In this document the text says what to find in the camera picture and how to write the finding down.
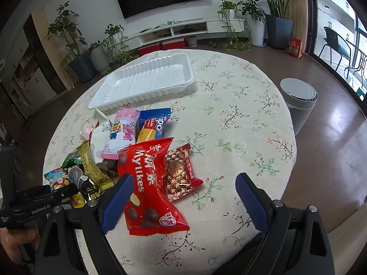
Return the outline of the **person's left hand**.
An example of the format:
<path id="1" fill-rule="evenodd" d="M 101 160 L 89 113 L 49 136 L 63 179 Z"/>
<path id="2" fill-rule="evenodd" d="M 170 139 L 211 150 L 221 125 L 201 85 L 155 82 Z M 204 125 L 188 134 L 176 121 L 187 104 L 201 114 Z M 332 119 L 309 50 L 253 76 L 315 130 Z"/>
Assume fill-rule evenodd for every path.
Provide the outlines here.
<path id="1" fill-rule="evenodd" d="M 38 250 L 40 244 L 38 225 L 21 230 L 1 229 L 1 245 L 13 263 L 24 264 L 20 247 L 28 243 L 34 250 Z"/>

